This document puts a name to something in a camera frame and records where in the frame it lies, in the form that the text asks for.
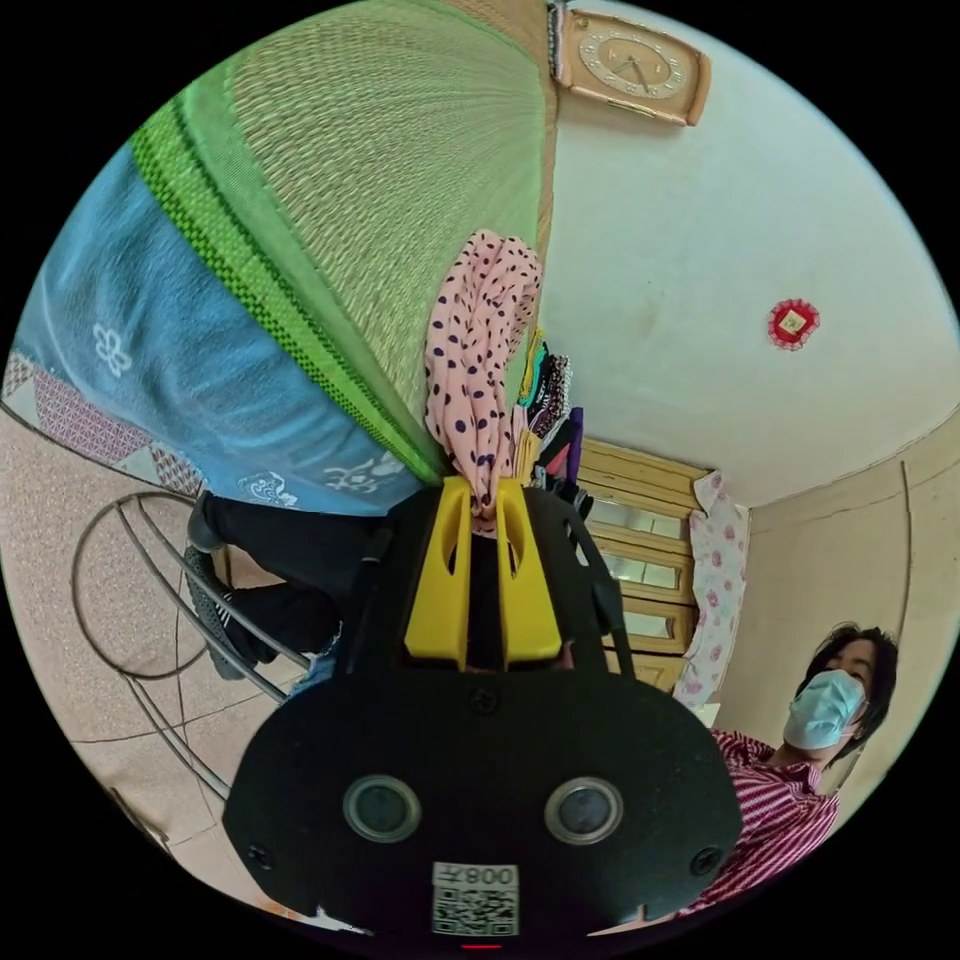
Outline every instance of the patterned fabric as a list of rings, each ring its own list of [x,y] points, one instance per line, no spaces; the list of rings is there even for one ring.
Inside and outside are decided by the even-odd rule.
[[[570,381],[573,378],[570,358],[552,356],[550,360],[543,402],[539,409],[531,407],[527,414],[530,429],[541,439],[547,437],[570,414]]]
[[[440,289],[424,352],[426,424],[473,490],[475,532],[493,535],[497,479],[513,475],[516,440],[504,368],[530,323],[540,262],[518,238],[480,230]]]
[[[770,767],[772,747],[739,733],[712,730],[733,779],[743,831],[730,859],[686,916],[749,890],[792,867],[827,838],[838,797],[817,794],[821,774],[810,764]]]
[[[673,695],[699,707],[723,682],[733,650],[747,583],[749,517],[729,498],[719,472],[697,480],[693,490],[703,507],[690,515],[693,596],[700,618]]]
[[[7,358],[3,402],[29,426],[95,463],[173,493],[200,492],[200,474],[183,456],[98,410],[16,351]]]
[[[154,195],[251,317],[434,481],[423,318],[476,224],[536,242],[546,89],[525,48],[453,5],[367,0],[236,54],[133,143]]]
[[[218,496],[356,516],[420,486],[204,266],[129,147],[64,225],[15,347],[39,370],[23,402],[41,430],[99,462],[133,457],[165,486],[195,489],[199,474]]]

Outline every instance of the pink polka dot cloth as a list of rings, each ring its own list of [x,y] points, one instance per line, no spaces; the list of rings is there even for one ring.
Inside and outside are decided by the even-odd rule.
[[[474,532],[495,536],[497,479],[516,438],[503,386],[530,325],[540,261],[522,240],[480,230],[450,268],[427,327],[427,429],[473,490]]]
[[[673,696],[696,709],[723,682],[733,650],[747,583],[750,516],[730,499],[718,470],[697,480],[693,490],[703,508],[690,514],[693,596],[700,618]]]

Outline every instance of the striped shirt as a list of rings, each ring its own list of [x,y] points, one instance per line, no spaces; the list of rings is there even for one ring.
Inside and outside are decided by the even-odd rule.
[[[680,917],[735,897],[802,860],[827,838],[840,804],[816,792],[820,771],[810,764],[769,767],[775,751],[767,744],[739,733],[712,733],[737,791],[743,831],[717,878]]]

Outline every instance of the hanging clothes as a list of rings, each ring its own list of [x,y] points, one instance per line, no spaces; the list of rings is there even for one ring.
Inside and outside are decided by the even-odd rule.
[[[474,531],[484,536],[496,534],[497,480],[513,475],[504,368],[527,332],[540,275],[522,240],[481,230],[450,268],[427,328],[425,421],[469,482]]]
[[[564,476],[567,472],[567,454],[570,452],[568,443],[548,464],[547,473],[552,477]]]
[[[570,413],[570,380],[572,371],[568,357],[551,356],[550,373],[545,384],[543,400],[536,413],[531,409],[530,429],[545,436]]]
[[[570,453],[567,455],[567,479],[571,483],[577,482],[580,472],[580,454],[583,447],[583,407],[574,407],[567,420],[573,427],[573,436],[570,440]]]
[[[561,500],[572,504],[584,521],[593,509],[593,497],[586,490],[581,490],[575,483],[570,483],[563,477],[552,476],[540,465],[534,467],[533,480],[530,485],[546,490],[554,496],[560,497]]]
[[[520,394],[517,403],[522,407],[528,406],[533,398],[533,389],[537,383],[540,365],[546,355],[547,344],[544,340],[543,330],[538,327],[530,341],[530,347],[527,350],[527,363],[523,370],[523,380],[520,381]]]
[[[520,483],[527,487],[530,485],[530,478],[533,476],[533,468],[540,454],[540,438],[529,430],[524,430],[520,434],[520,440],[517,443],[516,469],[514,476]]]
[[[553,370],[553,357],[544,350],[543,357],[537,362],[536,372],[533,378],[533,389],[526,402],[521,406],[527,409],[527,421],[532,422],[533,418],[543,408],[543,403],[547,395],[547,384],[550,380],[550,373]]]
[[[570,445],[573,440],[574,426],[567,419],[558,424],[553,439],[549,443],[540,445],[540,459],[537,461],[542,467],[548,467],[557,457],[557,454]]]
[[[513,435],[519,437],[527,429],[527,411],[520,404],[513,408]]]

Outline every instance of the blue fabric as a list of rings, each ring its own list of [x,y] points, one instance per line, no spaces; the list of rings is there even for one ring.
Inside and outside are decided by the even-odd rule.
[[[14,346],[185,456],[218,496],[376,516],[420,486],[207,269],[129,145],[54,243]]]
[[[326,683],[332,676],[334,667],[337,665],[336,652],[331,651],[322,657],[314,657],[310,664],[310,669],[306,675],[299,680],[287,694],[287,700],[295,697],[310,687],[315,687],[318,683]]]

